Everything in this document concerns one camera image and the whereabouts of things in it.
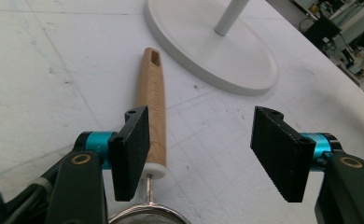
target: metal strainer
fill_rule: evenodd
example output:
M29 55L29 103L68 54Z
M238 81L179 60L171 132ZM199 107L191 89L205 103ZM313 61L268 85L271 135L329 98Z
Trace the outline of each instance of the metal strainer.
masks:
M160 53L145 49L138 85L137 105L147 105L149 114L150 150L142 174L147 179L147 201L134 205L110 218L111 224L190 222L175 210L153 202L153 179L166 174L165 98Z
M169 223L190 224L175 210L153 202L152 176L147 176L147 202L133 205L109 220L110 224Z

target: wooden spoon handle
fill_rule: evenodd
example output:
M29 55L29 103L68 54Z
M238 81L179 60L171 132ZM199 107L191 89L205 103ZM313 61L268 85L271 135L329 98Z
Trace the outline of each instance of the wooden spoon handle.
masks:
M138 106L149 108L150 150L147 162L166 165L165 97L160 53L155 49L145 49L142 61L138 95Z

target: round white base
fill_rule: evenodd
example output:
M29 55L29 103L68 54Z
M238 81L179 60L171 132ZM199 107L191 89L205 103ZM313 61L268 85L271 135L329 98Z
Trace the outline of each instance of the round white base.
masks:
M193 75L239 95L266 92L278 79L273 53L241 20L218 35L224 11L208 0L148 0L145 15L161 46Z
M147 175L152 175L153 179L161 179L167 174L167 168L154 162L146 162L144 170L141 174L141 179L147 179Z

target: brass screw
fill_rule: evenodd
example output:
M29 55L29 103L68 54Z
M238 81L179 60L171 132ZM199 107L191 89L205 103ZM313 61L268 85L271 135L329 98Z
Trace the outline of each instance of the brass screw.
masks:
M72 158L71 163L74 165L81 165L91 160L91 155L81 154Z
M353 167L353 168L357 168L357 169L363 167L362 162L357 161L357 160L355 160L353 158L349 158L349 157L341 157L340 162L343 163L344 165L347 165L347 166L350 166L350 167Z

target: black cable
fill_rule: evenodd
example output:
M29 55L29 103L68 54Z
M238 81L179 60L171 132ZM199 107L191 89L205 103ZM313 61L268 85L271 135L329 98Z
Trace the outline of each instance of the black cable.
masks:
M46 178L52 185L54 185L62 160L63 158L52 165L44 174L42 174L41 177Z
M11 214L4 224L21 223L25 219L25 215L28 214L29 211L46 196L46 190L43 187L36 185L34 192Z
M298 27L298 29L299 29L299 31L300 31L300 32L304 32L304 31L301 29L301 24L302 24L304 21L307 21L307 20L310 20L310 17L306 17L306 18L304 18L303 20L301 20L301 22L299 22L299 27Z
M27 214L24 224L44 223L46 213L48 212L49 203L40 203Z
M352 52L353 50L352 50L352 49L350 49L350 47L348 46L347 42L345 42L345 39L344 39L343 35L342 35L342 34L340 34L340 33L338 33L338 35L342 38L342 40L343 40L343 42L344 42L344 44L345 44L345 48L347 49L347 51L348 51L349 53L351 53L351 54L355 55L355 53L354 53L354 52Z
M12 214L16 209L18 209L34 192L35 185L28 186L25 190L23 190L19 195L17 195L14 199L10 200L6 203L7 213Z

